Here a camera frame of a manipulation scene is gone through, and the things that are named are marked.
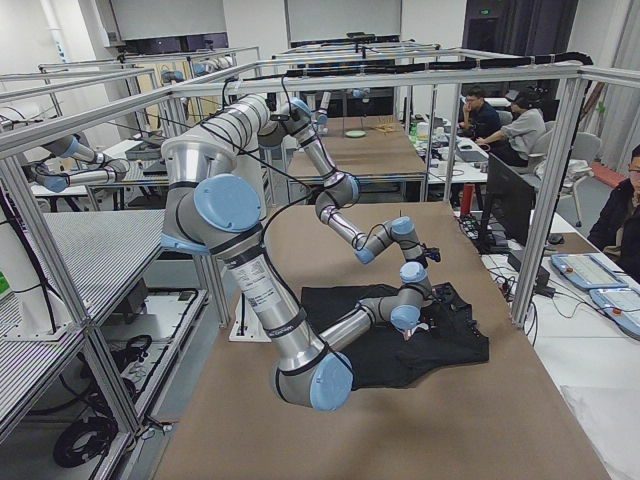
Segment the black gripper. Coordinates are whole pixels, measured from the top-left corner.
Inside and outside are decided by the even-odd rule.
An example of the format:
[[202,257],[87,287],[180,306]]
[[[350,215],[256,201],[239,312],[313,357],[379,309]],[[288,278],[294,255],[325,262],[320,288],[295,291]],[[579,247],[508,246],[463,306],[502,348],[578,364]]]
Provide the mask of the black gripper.
[[434,299],[443,306],[451,306],[455,304],[456,291],[449,283],[434,285],[432,288]]

